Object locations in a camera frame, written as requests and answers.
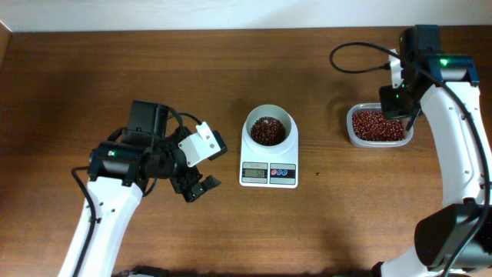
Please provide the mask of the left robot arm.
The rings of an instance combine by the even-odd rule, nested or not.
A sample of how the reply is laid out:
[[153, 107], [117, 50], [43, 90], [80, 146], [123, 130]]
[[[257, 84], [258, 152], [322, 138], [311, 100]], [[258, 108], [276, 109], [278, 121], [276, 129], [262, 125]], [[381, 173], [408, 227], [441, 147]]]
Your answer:
[[182, 117], [166, 105], [133, 101], [128, 126], [91, 151], [83, 167], [88, 181], [79, 178], [79, 167], [72, 169], [85, 203], [61, 276], [110, 276], [131, 217], [159, 180], [169, 180], [187, 203], [220, 185], [197, 165], [228, 147], [206, 122], [191, 132]]

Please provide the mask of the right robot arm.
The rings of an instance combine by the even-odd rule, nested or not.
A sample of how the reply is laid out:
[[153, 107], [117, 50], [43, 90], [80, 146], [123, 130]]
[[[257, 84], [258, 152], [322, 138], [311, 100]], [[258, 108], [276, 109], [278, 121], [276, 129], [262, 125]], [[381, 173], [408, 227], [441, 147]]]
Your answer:
[[379, 262], [373, 276], [465, 276], [491, 267], [491, 150], [480, 114], [479, 77], [468, 55], [443, 52], [436, 25], [415, 25], [391, 54], [385, 118], [424, 113], [443, 180], [443, 208], [418, 222], [414, 244]]

